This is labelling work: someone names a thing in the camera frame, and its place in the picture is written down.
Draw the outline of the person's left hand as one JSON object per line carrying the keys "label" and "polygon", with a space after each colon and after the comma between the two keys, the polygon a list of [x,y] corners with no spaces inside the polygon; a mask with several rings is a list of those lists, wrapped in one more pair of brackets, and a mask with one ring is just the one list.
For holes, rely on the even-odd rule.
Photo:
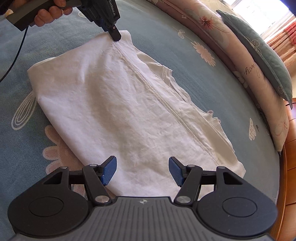
{"label": "person's left hand", "polygon": [[62,15],[70,15],[73,11],[72,7],[66,7],[65,0],[54,0],[54,5],[48,10],[41,9],[34,18],[34,23],[38,27],[43,27],[45,24],[50,24]]}

